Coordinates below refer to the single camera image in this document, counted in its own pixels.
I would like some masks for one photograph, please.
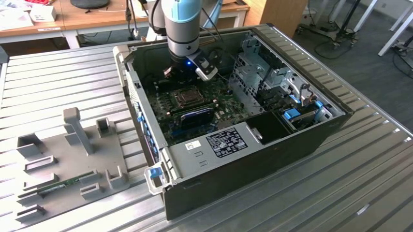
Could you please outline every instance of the desk leg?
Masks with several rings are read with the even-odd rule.
[[[408,15],[408,13],[411,12],[412,8],[413,8],[413,2],[412,2],[412,4],[411,4],[411,6],[406,9],[406,11],[403,12],[402,16],[399,17],[399,19],[398,19],[398,21],[396,21],[394,27],[391,28],[391,31],[395,31],[395,30],[396,30],[396,28],[399,27],[399,24],[400,24],[402,21],[406,19],[406,17],[407,17],[407,15]]]
[[[407,21],[404,22],[404,24],[402,25],[400,29],[395,33],[394,37],[388,41],[387,45],[383,47],[383,49],[382,49],[382,51],[379,53],[380,56],[383,56],[387,53],[387,51],[390,50],[390,48],[394,46],[395,41],[399,39],[400,34],[404,32],[404,30],[410,26],[412,20],[413,20],[413,12],[411,13],[411,16],[408,17]]]
[[[357,23],[357,26],[355,28],[356,32],[359,32],[360,28],[363,27],[364,23],[367,22],[368,17],[371,16],[371,13],[373,11],[376,3],[377,3],[377,0],[373,0],[371,5],[369,5],[369,7],[368,7],[368,9],[367,9],[367,12],[364,13],[364,15],[363,15],[363,17],[361,17],[361,19],[360,19],[360,21]]]
[[[317,23],[319,23],[319,21],[320,21],[320,18],[321,18],[321,16],[323,16],[323,14],[324,14],[324,10],[325,10],[325,8],[327,8],[327,6],[328,6],[328,3],[329,3],[329,0],[324,0],[323,3],[321,3],[320,10],[319,10],[319,12],[317,12],[317,14],[316,14],[316,18],[315,18],[315,24],[316,24],[316,25],[317,25]]]
[[[148,33],[148,41],[156,41],[157,38],[158,38],[158,34],[156,33],[154,29],[150,27],[149,33]]]
[[[236,17],[236,22],[234,22],[236,28],[245,26],[245,16],[247,16],[247,11],[238,11],[238,15]]]
[[[340,0],[340,3],[339,3],[339,5],[337,5],[337,8],[336,8],[336,10],[335,10],[335,12],[333,12],[333,15],[332,15],[332,18],[331,18],[331,22],[335,22],[336,21],[336,19],[337,19],[337,16],[339,16],[339,14],[340,14],[340,12],[341,12],[341,9],[343,9],[343,6],[344,6],[344,4],[347,3],[347,0]]]
[[[81,44],[79,44],[79,41],[78,41],[78,32],[77,32],[77,30],[65,30],[62,33],[63,33],[66,41],[67,41],[67,43],[70,45],[70,48],[71,49],[81,48]]]

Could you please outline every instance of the blue latch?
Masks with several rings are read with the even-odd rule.
[[[140,112],[138,115],[140,115],[140,117],[138,117],[138,122],[142,122],[142,121],[145,120],[142,112]]]
[[[291,95],[291,98],[293,98],[293,100],[295,100],[299,104],[301,103],[300,99],[296,98],[295,94]]]
[[[284,116],[287,117],[287,119],[292,119],[292,118],[296,118],[297,116],[300,116],[301,113],[299,112],[297,109],[291,109],[288,110],[285,113],[284,113]]]
[[[154,179],[156,177],[160,177],[162,175],[162,168],[153,168],[150,170],[150,177]]]
[[[319,108],[321,108],[321,107],[323,107],[323,102],[321,102],[321,101],[317,101],[317,102],[316,102],[316,106],[317,106]]]

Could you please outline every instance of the paper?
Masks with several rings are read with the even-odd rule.
[[[26,11],[0,6],[0,31],[33,25],[31,17]]]
[[[0,10],[2,9],[21,9],[23,11],[30,11],[33,7],[26,1],[21,0],[0,0]]]

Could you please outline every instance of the floor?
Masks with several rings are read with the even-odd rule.
[[[331,10],[336,1],[331,1],[325,15],[321,21],[327,21]],[[311,7],[317,8],[321,0],[311,0]],[[351,4],[347,3],[339,20],[343,19],[351,9]],[[365,8],[359,7],[349,27],[353,28]],[[376,104],[413,131],[413,79],[407,77],[394,66],[394,52],[390,51],[384,57],[377,55],[382,47],[392,36],[390,28],[395,20],[384,17],[379,13],[371,15],[367,24],[364,25],[359,37],[360,41],[355,48],[339,59],[331,60],[320,57],[315,53],[315,47],[328,41],[328,39],[309,31],[295,36],[299,44],[331,67],[331,69],[360,90],[360,92],[376,102]],[[148,29],[141,29],[141,35],[146,35]],[[403,39],[411,36],[407,31],[402,36]],[[109,32],[102,32],[94,36],[90,34],[86,37],[87,41],[94,43],[105,43],[109,39]],[[109,43],[117,43],[129,40],[128,30],[114,31],[109,39]],[[321,51],[325,56],[333,57],[349,48],[344,45],[339,50],[324,46]],[[406,70],[403,61],[396,60],[399,66]]]

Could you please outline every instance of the metal table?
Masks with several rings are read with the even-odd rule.
[[[74,104],[89,119],[108,115],[117,121],[133,181],[126,191],[25,231],[413,229],[412,134],[277,29],[259,28],[357,112],[315,154],[174,221],[166,221],[162,199],[149,193],[142,175],[146,160],[118,83],[116,44],[11,58],[0,79],[2,151],[27,130],[39,137],[63,133],[57,109]],[[19,228],[13,213],[18,162],[13,151],[0,154],[3,230]]]

